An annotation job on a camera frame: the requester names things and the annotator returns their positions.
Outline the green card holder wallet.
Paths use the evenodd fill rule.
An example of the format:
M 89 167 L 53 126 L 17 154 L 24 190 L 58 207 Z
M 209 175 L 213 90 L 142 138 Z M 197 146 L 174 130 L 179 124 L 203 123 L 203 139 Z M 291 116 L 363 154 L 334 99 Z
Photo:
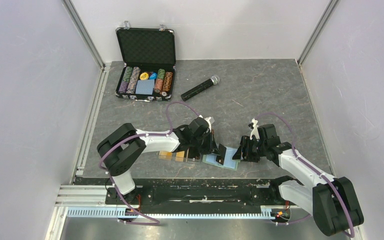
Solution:
M 215 154 L 206 154 L 202 157 L 202 162 L 218 168 L 236 171 L 240 162 L 233 159 L 236 151 L 236 148 L 227 147 L 223 158 Z

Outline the clear acrylic card tray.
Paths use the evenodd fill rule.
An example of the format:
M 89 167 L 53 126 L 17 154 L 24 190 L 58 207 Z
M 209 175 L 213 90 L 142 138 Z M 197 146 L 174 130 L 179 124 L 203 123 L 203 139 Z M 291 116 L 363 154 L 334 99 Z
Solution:
M 194 148 L 179 152 L 160 151 L 158 153 L 158 158 L 180 163 L 199 163 L 202 161 L 200 153 Z

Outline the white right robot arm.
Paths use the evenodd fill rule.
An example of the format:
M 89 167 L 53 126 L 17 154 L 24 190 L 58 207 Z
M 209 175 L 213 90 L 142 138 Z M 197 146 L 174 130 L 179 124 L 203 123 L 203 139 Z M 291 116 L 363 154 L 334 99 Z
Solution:
M 281 142 L 273 124 L 249 124 L 250 135 L 241 137 L 234 160 L 258 162 L 262 157 L 290 175 L 271 180 L 269 199 L 275 204 L 292 202 L 310 214 L 326 236 L 348 231 L 364 223 L 364 215 L 352 182 L 322 171 L 289 142 Z

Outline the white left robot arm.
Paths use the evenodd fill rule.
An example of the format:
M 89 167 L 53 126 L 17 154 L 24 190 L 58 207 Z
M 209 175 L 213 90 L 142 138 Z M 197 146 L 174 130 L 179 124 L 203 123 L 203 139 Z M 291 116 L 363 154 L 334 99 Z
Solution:
M 212 133 L 213 121 L 212 117 L 199 116 L 189 124 L 167 131 L 144 131 L 125 123 L 97 145 L 101 158 L 98 165 L 109 173 L 119 199 L 131 204 L 137 198 L 137 190 L 130 168 L 141 154 L 161 151 L 177 153 L 192 149 L 199 155 L 221 156 Z

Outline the gold credit card stack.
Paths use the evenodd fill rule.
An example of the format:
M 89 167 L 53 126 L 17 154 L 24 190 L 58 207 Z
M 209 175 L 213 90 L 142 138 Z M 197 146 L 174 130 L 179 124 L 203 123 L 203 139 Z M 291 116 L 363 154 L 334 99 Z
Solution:
M 179 151 L 175 153 L 174 160 L 176 162 L 184 162 L 185 160 L 185 151 Z

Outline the orange credit card stack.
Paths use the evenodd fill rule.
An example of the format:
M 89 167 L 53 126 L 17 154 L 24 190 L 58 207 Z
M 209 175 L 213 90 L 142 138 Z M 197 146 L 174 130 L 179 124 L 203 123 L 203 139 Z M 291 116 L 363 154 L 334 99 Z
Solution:
M 159 155 L 158 155 L 159 159 L 167 160 L 167 161 L 171 161 L 172 157 L 173 157 L 173 153 L 172 152 L 167 152 L 167 151 L 160 151 Z

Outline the blue playing card deck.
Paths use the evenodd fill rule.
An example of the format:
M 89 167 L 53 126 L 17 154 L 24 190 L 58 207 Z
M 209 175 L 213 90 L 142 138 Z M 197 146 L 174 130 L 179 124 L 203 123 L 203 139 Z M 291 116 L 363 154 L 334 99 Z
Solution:
M 154 79 L 138 80 L 136 84 L 135 93 L 137 95 L 152 95 L 154 92 L 154 87 Z

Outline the black handheld microphone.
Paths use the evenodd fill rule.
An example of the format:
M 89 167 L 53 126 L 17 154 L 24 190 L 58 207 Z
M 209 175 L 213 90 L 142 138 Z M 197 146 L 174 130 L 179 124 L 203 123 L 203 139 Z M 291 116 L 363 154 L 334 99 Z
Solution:
M 198 95 L 199 93 L 207 90 L 208 88 L 217 85 L 219 82 L 220 82 L 220 77 L 217 75 L 213 75 L 209 79 L 205 80 L 204 82 L 189 89 L 185 93 L 182 93 L 180 97 L 183 101 L 187 101 L 193 98 L 194 96 Z

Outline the black poker chip case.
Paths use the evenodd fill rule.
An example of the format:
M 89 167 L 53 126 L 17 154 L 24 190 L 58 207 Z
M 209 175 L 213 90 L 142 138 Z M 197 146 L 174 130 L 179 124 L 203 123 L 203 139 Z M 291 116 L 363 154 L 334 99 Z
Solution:
M 175 32 L 132 27 L 129 21 L 115 30 L 124 67 L 115 95 L 135 101 L 170 101 L 176 75 Z M 136 94 L 138 80 L 155 80 L 152 95 Z

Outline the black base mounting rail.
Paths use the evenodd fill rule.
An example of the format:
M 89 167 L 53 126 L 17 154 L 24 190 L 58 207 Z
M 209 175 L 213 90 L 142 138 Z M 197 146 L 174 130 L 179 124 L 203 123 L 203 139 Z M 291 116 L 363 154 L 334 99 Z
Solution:
M 143 214 L 257 214 L 261 206 L 294 206 L 264 178 L 136 178 L 124 198 Z

